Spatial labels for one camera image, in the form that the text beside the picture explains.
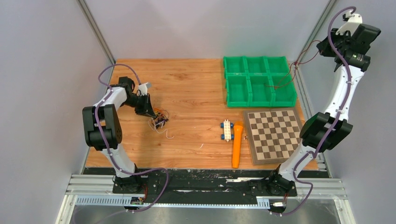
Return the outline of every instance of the checkered board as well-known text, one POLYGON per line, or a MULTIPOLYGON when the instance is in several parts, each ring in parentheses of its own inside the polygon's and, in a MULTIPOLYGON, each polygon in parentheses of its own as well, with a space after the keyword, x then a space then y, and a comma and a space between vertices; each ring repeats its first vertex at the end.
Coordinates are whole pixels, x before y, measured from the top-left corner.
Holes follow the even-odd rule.
POLYGON ((301 120, 295 108, 244 111, 253 164, 286 161, 300 142, 301 120))

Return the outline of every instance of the wooden tabletop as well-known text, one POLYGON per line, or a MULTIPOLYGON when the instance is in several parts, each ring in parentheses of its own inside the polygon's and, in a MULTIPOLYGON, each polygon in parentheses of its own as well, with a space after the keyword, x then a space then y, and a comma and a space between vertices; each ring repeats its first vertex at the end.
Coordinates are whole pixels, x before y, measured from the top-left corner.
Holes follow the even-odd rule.
MULTIPOLYGON (((148 90, 153 107, 170 113, 164 126, 168 135, 153 131, 149 118, 138 116, 134 109, 118 110, 123 139, 129 158, 139 168, 199 168, 231 169, 232 142, 220 139, 224 119, 241 120, 246 108, 228 108, 222 59, 119 59, 135 69, 142 83, 151 82, 148 90)), ((136 82, 126 67, 116 66, 110 84, 128 76, 136 82)), ((304 116, 297 102, 300 117, 304 116)), ((107 158, 91 149, 86 167, 110 167, 107 158)), ((242 140, 240 169, 275 169, 278 164, 253 165, 248 141, 242 140)), ((316 161, 305 169, 317 170, 316 161)))

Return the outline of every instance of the orange handle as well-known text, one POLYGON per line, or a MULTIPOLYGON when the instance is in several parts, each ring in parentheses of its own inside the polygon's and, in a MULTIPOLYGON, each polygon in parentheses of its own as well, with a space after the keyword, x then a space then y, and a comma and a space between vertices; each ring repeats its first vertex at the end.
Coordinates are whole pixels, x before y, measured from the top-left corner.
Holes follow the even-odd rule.
POLYGON ((241 121, 237 121, 234 124, 234 146, 233 146, 233 160, 232 160, 233 168, 238 168, 239 166, 240 141, 242 138, 242 130, 243 130, 243 123, 241 121))

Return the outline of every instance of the green tray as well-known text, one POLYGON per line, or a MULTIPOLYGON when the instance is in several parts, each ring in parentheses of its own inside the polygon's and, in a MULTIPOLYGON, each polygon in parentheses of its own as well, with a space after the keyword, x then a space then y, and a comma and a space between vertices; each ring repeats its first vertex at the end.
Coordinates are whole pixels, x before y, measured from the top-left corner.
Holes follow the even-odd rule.
POLYGON ((227 105, 230 107, 290 107, 296 105, 297 92, 289 82, 286 57, 224 57, 227 105))

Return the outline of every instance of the gray floor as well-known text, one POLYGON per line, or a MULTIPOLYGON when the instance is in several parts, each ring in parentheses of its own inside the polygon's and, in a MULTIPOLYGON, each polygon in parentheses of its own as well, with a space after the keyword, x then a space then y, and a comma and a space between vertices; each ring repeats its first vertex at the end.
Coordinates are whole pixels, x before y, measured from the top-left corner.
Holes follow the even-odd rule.
MULTIPOLYGON (((298 205, 288 200, 288 210, 298 205)), ((123 210, 115 206, 78 206, 71 224, 94 224, 123 210)), ((142 213, 122 213, 101 224, 340 224, 333 200, 308 200, 299 211, 286 217, 275 217, 257 209, 150 208, 142 213)))

